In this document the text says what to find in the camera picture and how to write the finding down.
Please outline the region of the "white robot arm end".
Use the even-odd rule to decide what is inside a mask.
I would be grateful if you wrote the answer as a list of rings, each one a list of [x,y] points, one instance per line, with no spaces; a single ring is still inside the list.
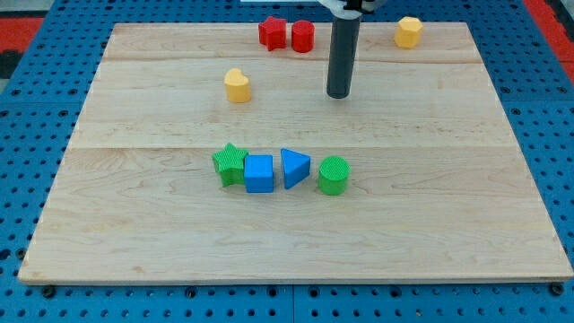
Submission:
[[[373,14],[388,0],[317,0],[339,19],[354,20],[364,14]]]

